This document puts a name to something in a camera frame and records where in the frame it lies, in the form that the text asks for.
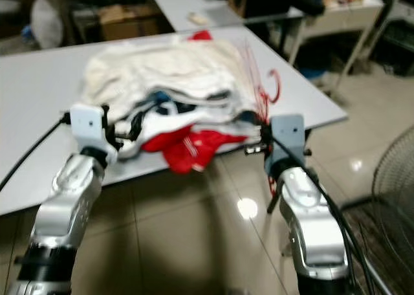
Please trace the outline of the grey white pillow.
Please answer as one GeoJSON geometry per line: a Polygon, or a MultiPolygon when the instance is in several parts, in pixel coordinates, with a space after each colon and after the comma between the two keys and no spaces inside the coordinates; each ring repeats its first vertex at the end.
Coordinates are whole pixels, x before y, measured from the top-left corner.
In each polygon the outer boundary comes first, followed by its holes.
{"type": "Polygon", "coordinates": [[[41,49],[56,49],[63,41],[60,14],[48,0],[34,0],[30,9],[30,29],[41,49]]]}

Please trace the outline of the red cloth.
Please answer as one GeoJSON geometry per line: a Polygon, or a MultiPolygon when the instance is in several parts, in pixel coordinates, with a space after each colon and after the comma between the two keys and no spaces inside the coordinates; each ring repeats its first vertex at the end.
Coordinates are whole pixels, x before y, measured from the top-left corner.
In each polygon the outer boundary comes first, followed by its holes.
{"type": "Polygon", "coordinates": [[[192,35],[189,36],[188,41],[212,41],[213,37],[210,34],[209,30],[199,30],[197,32],[193,32],[192,35]]]}

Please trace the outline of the grey standing fan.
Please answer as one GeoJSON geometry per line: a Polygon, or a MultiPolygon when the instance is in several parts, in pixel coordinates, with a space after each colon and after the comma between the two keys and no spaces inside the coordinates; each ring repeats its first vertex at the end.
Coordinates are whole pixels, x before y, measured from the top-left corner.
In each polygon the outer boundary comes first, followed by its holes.
{"type": "Polygon", "coordinates": [[[343,208],[367,258],[361,284],[379,295],[414,295],[414,126],[378,160],[370,194],[343,208]]]}

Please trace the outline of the brown cardboard box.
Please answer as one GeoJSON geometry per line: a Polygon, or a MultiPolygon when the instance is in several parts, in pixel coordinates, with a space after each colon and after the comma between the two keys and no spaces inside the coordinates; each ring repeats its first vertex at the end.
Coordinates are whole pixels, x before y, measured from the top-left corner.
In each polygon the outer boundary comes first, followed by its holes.
{"type": "Polygon", "coordinates": [[[98,11],[103,40],[138,38],[160,33],[162,11],[154,5],[112,5],[98,11]]]}

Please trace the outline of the cream drawer desk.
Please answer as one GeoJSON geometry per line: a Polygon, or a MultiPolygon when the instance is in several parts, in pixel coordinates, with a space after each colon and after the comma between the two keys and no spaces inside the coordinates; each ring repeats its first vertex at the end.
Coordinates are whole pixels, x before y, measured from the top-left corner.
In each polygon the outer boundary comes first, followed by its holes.
{"type": "Polygon", "coordinates": [[[320,15],[305,17],[296,35],[302,42],[341,32],[370,32],[375,28],[376,19],[385,5],[382,0],[362,0],[326,8],[320,15]]]}

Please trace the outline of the white shirt black print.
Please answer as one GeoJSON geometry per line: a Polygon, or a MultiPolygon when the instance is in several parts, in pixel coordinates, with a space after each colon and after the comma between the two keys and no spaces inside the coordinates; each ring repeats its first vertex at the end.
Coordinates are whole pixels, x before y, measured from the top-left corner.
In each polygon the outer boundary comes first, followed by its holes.
{"type": "Polygon", "coordinates": [[[129,131],[117,158],[135,158],[149,138],[190,126],[192,131],[215,130],[230,135],[248,136],[257,124],[254,107],[242,106],[236,97],[226,105],[190,105],[171,99],[163,92],[149,94],[144,100],[128,105],[126,112],[111,118],[120,131],[129,131]]]}

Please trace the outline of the cream denim jeans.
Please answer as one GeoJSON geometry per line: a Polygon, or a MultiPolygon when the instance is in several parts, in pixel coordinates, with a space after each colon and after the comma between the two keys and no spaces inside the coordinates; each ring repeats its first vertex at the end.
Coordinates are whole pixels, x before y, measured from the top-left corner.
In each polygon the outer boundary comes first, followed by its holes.
{"type": "Polygon", "coordinates": [[[258,111],[250,73],[231,41],[117,43],[87,61],[80,102],[107,105],[111,120],[120,120],[151,94],[163,92],[180,103],[223,108],[216,121],[227,122],[258,111]]]}

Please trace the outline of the black metal table legs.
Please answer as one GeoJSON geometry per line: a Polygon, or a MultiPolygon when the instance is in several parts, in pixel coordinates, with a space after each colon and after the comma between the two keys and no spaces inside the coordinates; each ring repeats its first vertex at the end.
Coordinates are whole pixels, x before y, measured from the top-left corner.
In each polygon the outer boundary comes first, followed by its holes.
{"type": "Polygon", "coordinates": [[[267,179],[267,186],[271,194],[271,200],[267,204],[267,215],[271,215],[274,212],[278,201],[280,201],[281,191],[277,179],[273,179],[273,177],[267,179]]]}

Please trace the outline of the red clothes hanger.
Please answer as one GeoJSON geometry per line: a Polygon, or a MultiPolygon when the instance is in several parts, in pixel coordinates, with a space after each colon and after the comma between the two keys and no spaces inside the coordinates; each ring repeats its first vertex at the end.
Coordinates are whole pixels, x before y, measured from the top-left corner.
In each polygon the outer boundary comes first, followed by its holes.
{"type": "Polygon", "coordinates": [[[239,49],[240,53],[242,53],[242,57],[245,60],[246,64],[248,65],[248,77],[250,82],[252,83],[252,88],[254,88],[254,92],[256,94],[256,112],[257,112],[257,119],[261,126],[269,126],[270,122],[270,115],[269,115],[269,108],[271,105],[275,105],[278,102],[281,96],[281,77],[277,70],[271,69],[267,76],[275,80],[275,88],[276,93],[275,96],[270,96],[267,90],[265,89],[265,85],[261,81],[259,67],[254,55],[252,52],[251,46],[247,41],[243,42],[243,49],[239,49]]]}

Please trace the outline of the cream remote control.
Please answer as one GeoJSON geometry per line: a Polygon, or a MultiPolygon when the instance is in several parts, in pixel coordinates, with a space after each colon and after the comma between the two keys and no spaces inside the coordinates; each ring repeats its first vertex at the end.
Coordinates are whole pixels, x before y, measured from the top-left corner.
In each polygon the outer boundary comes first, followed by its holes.
{"type": "Polygon", "coordinates": [[[209,18],[204,17],[204,15],[199,14],[199,13],[189,13],[187,15],[187,18],[190,21],[190,23],[193,23],[199,26],[206,26],[208,23],[210,23],[209,18]]]}

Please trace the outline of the red striped sports garment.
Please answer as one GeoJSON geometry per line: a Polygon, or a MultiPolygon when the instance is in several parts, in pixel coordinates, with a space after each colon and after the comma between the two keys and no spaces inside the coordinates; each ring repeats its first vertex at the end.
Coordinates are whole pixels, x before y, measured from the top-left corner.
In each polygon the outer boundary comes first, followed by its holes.
{"type": "Polygon", "coordinates": [[[162,153],[169,170],[187,174],[204,171],[222,145],[238,144],[247,139],[244,135],[230,135],[209,129],[192,131],[187,126],[151,137],[140,148],[145,152],[162,153]]]}

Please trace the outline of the white desk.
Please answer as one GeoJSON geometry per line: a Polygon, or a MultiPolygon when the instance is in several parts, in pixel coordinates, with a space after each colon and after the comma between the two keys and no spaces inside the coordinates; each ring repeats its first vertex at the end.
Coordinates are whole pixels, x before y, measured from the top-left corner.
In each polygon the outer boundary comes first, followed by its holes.
{"type": "Polygon", "coordinates": [[[297,8],[289,8],[287,13],[261,17],[242,18],[231,9],[225,0],[154,0],[166,20],[175,31],[222,28],[243,24],[273,22],[281,19],[302,18],[305,14],[297,8]],[[189,13],[199,13],[209,18],[210,23],[199,26],[187,18],[189,13]]]}

